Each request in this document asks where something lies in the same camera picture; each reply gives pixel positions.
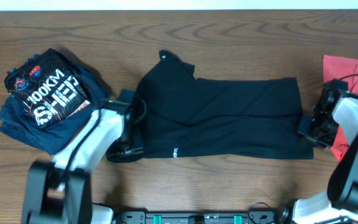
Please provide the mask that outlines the black t-shirt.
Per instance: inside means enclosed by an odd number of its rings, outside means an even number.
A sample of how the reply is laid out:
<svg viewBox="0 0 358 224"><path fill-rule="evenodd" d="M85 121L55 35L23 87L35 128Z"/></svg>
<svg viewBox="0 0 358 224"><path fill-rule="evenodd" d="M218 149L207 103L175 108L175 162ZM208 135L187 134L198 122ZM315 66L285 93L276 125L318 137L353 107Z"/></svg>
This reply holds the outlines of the black t-shirt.
<svg viewBox="0 0 358 224"><path fill-rule="evenodd" d="M169 51L159 57L134 94L147 107L135 127L144 145L142 159L314 157L298 135L303 108L296 78L208 80L195 78L195 66Z"/></svg>

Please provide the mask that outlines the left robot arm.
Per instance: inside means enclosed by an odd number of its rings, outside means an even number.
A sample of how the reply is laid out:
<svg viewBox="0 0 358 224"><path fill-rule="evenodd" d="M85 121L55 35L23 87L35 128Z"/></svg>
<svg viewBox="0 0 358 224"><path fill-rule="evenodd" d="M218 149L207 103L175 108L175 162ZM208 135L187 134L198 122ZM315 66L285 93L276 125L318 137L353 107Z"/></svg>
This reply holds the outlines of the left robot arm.
<svg viewBox="0 0 358 224"><path fill-rule="evenodd" d="M21 222L117 223L112 208L93 203L91 175L104 156L121 160L141 154L137 124L147 113L143 100L109 100L51 161L34 161L27 177Z"/></svg>

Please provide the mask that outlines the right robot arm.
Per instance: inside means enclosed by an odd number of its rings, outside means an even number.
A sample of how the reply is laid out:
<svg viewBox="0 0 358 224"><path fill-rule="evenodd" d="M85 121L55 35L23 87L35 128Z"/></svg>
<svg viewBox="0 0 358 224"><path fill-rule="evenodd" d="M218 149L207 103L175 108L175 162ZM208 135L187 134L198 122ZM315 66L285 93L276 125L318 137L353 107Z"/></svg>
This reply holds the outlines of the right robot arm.
<svg viewBox="0 0 358 224"><path fill-rule="evenodd" d="M284 223L358 222L358 95L344 90L325 91L316 105L315 125L334 121L349 143L324 192L296 200Z"/></svg>

